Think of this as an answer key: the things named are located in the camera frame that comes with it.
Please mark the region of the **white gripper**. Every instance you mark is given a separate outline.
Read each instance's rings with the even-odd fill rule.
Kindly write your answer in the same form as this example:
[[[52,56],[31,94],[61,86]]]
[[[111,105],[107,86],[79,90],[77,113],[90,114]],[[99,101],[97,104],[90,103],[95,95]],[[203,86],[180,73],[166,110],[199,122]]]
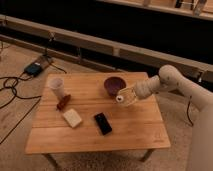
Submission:
[[[137,101],[137,96],[132,87],[126,87],[118,91],[116,102],[122,106],[130,106]]]

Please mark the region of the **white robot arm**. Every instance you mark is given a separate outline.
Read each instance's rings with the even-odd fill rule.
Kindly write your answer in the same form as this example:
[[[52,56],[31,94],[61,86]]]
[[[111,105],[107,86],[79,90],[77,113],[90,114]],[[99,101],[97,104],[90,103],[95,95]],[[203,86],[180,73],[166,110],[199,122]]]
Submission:
[[[161,91],[178,90],[198,109],[193,126],[186,171],[213,171],[213,92],[189,80],[172,65],[164,65],[157,75],[121,89],[116,101],[129,106]]]

